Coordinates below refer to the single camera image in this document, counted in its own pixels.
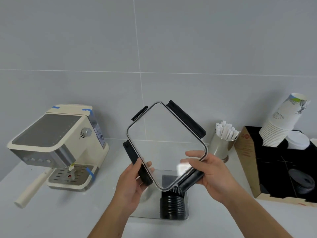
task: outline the black organizer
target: black organizer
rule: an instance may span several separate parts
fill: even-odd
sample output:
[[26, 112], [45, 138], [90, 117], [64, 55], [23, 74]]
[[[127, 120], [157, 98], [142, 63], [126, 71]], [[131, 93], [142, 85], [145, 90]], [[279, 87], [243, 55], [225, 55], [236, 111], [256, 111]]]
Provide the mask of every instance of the black organizer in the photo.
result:
[[290, 169], [300, 170], [317, 182], [317, 147], [310, 142], [305, 150], [288, 149], [286, 139], [276, 148], [262, 146], [260, 127], [246, 126], [256, 152], [256, 164], [261, 193], [276, 198], [295, 197], [317, 203], [317, 188], [307, 194], [299, 194], [296, 182], [290, 177]]

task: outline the right hand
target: right hand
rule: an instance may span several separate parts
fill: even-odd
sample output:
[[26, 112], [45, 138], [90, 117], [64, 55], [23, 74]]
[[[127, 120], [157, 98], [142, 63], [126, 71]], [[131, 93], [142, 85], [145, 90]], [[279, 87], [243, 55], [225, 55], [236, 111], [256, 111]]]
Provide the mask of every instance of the right hand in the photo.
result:
[[[186, 156], [200, 158], [204, 155], [202, 150], [187, 151]], [[202, 171], [205, 175], [197, 182], [206, 187], [212, 198], [224, 204], [236, 191], [243, 190], [230, 173], [222, 160], [208, 153], [203, 161], [198, 159], [182, 159], [181, 163], [188, 162], [193, 168]]]

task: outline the hand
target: hand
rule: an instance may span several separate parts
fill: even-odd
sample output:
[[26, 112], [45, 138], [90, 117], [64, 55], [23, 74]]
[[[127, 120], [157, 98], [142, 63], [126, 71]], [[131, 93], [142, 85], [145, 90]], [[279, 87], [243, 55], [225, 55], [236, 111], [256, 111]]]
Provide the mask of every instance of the hand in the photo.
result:
[[[200, 158], [204, 152], [202, 150], [192, 150], [185, 154], [189, 157]], [[182, 159], [181, 162], [188, 162], [193, 168], [205, 173], [197, 184], [204, 185], [210, 196], [222, 204], [230, 198], [232, 193], [242, 189], [224, 162], [210, 153], [202, 162], [192, 158]]]
[[[123, 171], [119, 177], [116, 191], [111, 201], [111, 204], [122, 208], [122, 211], [128, 216], [138, 207], [141, 194], [147, 188], [147, 186], [142, 183], [141, 178], [137, 178], [141, 165], [142, 161], [138, 158], [134, 165], [130, 164], [125, 171]], [[149, 161], [146, 165], [151, 167], [152, 162]]]

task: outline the espresso machine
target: espresso machine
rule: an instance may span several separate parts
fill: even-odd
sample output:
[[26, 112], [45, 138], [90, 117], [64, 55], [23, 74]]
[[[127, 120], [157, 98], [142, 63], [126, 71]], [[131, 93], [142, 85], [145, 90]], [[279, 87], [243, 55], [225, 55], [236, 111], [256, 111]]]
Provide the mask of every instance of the espresso machine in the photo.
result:
[[77, 104], [53, 106], [7, 148], [28, 165], [48, 167], [16, 200], [19, 208], [45, 181], [52, 189], [88, 190], [109, 151], [93, 108]]

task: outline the stack of paper cups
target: stack of paper cups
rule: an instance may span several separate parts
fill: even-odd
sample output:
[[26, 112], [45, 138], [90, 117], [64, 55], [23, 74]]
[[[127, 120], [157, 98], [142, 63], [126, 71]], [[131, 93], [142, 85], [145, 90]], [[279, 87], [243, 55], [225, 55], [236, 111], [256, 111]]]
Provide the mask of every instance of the stack of paper cups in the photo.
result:
[[294, 128], [309, 102], [305, 95], [292, 93], [261, 128], [263, 146], [277, 147]]

